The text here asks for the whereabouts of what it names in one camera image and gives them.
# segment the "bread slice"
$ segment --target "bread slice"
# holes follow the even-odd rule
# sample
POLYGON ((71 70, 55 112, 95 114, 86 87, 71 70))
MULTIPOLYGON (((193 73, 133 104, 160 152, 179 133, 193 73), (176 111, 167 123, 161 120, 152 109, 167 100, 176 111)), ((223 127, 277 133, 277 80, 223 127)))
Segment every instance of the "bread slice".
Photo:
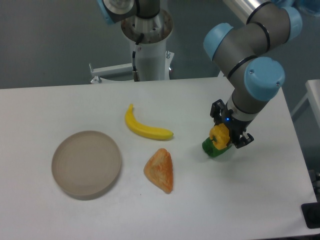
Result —
POLYGON ((171 193, 174 186, 174 172, 170 153, 160 148, 144 166, 145 176, 165 193, 171 193))

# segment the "gray wall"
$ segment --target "gray wall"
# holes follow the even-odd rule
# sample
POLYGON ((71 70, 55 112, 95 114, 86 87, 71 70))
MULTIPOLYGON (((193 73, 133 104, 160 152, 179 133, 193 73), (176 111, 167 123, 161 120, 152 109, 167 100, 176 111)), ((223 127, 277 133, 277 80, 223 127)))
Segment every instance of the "gray wall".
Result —
MULTIPOLYGON (((203 50, 204 37, 219 23, 235 28, 242 23, 221 0, 161 0, 161 4, 174 21, 167 42, 167 49, 175 53, 171 78, 217 76, 219 69, 203 50)), ((289 110, 307 92, 305 82, 320 79, 320 18, 304 14, 302 18, 301 35, 267 54, 285 69, 283 91, 289 110)), ((0 3, 1 89, 88 84, 88 63, 99 68, 130 61, 119 23, 107 26, 95 0, 0 3)), ((310 107, 294 125, 307 166, 320 171, 320 130, 310 107)))

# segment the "beige plate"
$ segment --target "beige plate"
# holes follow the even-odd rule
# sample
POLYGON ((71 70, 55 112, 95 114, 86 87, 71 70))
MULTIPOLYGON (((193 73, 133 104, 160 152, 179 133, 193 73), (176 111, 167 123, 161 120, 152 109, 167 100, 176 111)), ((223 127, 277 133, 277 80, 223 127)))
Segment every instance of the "beige plate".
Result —
POLYGON ((64 140, 52 159, 52 174, 71 197, 100 197, 119 174, 121 154, 117 144, 102 132, 82 131, 64 140))

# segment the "table surface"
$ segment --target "table surface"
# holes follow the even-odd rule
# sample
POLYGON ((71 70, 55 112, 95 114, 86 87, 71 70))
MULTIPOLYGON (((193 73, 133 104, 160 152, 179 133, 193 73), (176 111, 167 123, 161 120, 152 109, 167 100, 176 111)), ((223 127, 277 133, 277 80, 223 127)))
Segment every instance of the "table surface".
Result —
POLYGON ((266 239, 318 234, 301 204, 316 201, 282 90, 248 127, 255 141, 211 159, 201 144, 212 102, 229 99, 225 78, 119 82, 0 90, 0 236, 2 239, 266 239), (136 118, 172 130, 170 141, 131 132, 136 118), (52 156, 70 135, 94 130, 122 154, 113 187, 80 201, 59 189, 52 156), (144 176, 166 148, 174 187, 165 194, 144 176))

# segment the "banana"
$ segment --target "banana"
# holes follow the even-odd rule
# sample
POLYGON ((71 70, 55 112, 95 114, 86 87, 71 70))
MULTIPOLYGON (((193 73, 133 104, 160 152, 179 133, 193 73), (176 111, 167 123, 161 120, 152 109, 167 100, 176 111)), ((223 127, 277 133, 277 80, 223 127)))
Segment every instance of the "banana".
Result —
POLYGON ((172 138, 174 133, 168 129, 146 126, 138 122, 134 116, 133 108, 134 105, 130 104, 124 116, 125 123, 132 132, 148 139, 167 140, 172 138))

